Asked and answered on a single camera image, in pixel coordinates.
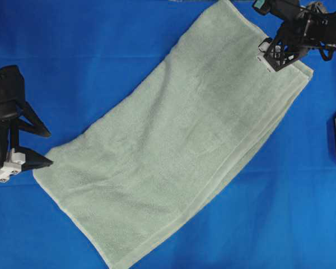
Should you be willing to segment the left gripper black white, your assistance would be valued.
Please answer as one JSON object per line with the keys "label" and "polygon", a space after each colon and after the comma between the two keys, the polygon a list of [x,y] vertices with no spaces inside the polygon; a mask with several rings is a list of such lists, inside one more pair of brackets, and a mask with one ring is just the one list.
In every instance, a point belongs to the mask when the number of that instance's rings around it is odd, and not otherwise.
{"label": "left gripper black white", "polygon": [[25,81],[17,65],[0,68],[0,183],[9,181],[11,175],[20,171],[41,169],[53,164],[53,161],[32,149],[16,147],[18,142],[10,146],[11,129],[14,138],[19,137],[19,131],[42,137],[51,136],[45,124],[25,100]]}

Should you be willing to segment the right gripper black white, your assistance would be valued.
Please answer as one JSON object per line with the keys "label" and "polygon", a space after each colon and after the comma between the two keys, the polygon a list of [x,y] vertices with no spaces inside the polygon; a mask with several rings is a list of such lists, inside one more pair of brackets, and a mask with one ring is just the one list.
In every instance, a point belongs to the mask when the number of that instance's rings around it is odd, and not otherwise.
{"label": "right gripper black white", "polygon": [[321,42],[283,23],[275,38],[267,37],[259,44],[257,59],[269,72],[278,72],[306,56],[310,50],[323,48]]}

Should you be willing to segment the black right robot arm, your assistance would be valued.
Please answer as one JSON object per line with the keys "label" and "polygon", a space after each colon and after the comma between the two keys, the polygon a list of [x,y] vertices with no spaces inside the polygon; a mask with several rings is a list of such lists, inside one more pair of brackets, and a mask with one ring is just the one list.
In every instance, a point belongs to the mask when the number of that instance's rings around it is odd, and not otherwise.
{"label": "black right robot arm", "polygon": [[318,50],[324,61],[336,52],[336,12],[327,12],[320,1],[307,6],[299,1],[254,1],[252,8],[260,15],[272,14],[283,22],[276,36],[259,45],[259,60],[278,72]]}

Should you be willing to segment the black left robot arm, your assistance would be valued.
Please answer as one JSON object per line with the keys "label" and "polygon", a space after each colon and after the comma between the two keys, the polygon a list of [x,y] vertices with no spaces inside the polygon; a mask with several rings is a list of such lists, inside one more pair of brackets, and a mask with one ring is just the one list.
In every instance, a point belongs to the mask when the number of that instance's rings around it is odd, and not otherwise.
{"label": "black left robot arm", "polygon": [[25,80],[17,65],[0,68],[0,182],[23,171],[51,166],[53,162],[20,146],[19,131],[50,137],[51,133],[25,98]]}

